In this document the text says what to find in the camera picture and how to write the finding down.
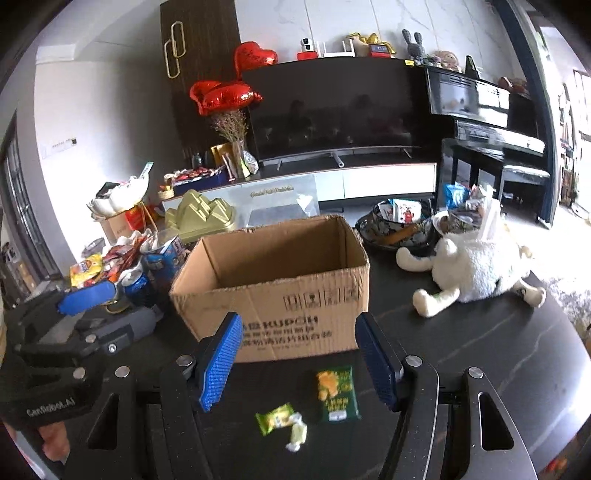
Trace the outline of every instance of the toy figure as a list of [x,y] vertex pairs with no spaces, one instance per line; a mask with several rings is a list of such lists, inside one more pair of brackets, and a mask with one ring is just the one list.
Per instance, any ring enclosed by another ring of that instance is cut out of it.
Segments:
[[423,47],[423,36],[419,32],[415,32],[414,39],[417,41],[413,43],[413,39],[410,36],[410,32],[406,29],[402,31],[402,36],[407,43],[408,55],[415,63],[419,65],[423,64],[423,58],[425,56],[425,47]]
[[441,68],[451,70],[453,72],[462,72],[460,60],[458,60],[454,52],[438,51],[435,55],[441,58]]
[[396,252],[396,262],[403,270],[431,271],[441,292],[429,295],[425,290],[413,294],[413,305],[423,317],[432,317],[456,300],[467,303],[496,297],[512,290],[530,306],[541,307],[546,290],[531,287],[528,277],[531,252],[520,247],[503,231],[494,240],[481,240],[478,231],[448,233],[435,248],[435,256],[418,258],[408,248]]
[[347,35],[346,38],[357,38],[361,43],[366,45],[383,45],[388,48],[390,55],[394,55],[396,53],[393,46],[387,41],[381,41],[376,33],[372,33],[369,37],[364,37],[361,33],[355,32],[351,35]]

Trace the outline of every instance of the yellow candy wrapper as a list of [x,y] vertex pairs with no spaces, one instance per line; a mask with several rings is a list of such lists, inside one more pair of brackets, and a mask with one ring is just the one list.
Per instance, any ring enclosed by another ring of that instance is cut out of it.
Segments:
[[294,413],[295,410],[291,404],[286,403],[269,413],[256,413],[255,417],[261,429],[261,433],[263,435],[268,435],[275,429],[281,429],[293,425],[293,420],[291,420],[290,417]]

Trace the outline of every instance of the candy wrapper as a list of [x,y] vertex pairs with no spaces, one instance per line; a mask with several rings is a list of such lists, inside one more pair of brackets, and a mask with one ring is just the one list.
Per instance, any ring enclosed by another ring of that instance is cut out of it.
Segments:
[[290,416],[291,426],[291,438],[290,442],[285,446],[290,452],[297,452],[300,450],[300,446],[306,442],[308,436],[308,425],[306,425],[302,418],[301,413],[294,413]]
[[443,190],[445,194],[445,205],[448,210],[461,207],[470,198],[470,189],[458,182],[454,185],[445,185]]
[[275,429],[281,429],[283,427],[293,425],[291,416],[294,413],[295,411],[291,404],[286,403],[285,405],[277,407],[275,410],[270,411],[269,413],[256,413],[255,417],[261,429],[261,433],[263,435],[268,435]]

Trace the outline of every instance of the red heart balloon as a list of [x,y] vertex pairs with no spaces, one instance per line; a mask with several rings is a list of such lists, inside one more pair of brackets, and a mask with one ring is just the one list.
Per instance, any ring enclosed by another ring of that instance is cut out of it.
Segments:
[[276,51],[263,50],[255,41],[241,43],[234,51],[236,76],[241,79],[242,72],[264,67],[265,65],[274,65],[278,60]]
[[253,91],[250,85],[239,80],[224,83],[199,80],[191,87],[189,96],[197,103],[199,115],[238,110],[262,100],[262,96]]

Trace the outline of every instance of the small cardboard box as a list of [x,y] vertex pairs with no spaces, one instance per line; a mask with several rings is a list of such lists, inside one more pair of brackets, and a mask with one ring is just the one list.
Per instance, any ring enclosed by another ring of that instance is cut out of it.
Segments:
[[117,243],[121,236],[130,236],[134,230],[143,232],[145,230],[145,214],[140,205],[118,213],[117,215],[101,220],[105,236],[111,245]]
[[338,215],[219,233],[197,244],[170,297],[198,340],[238,312],[236,362],[352,350],[355,319],[368,308],[369,260]]

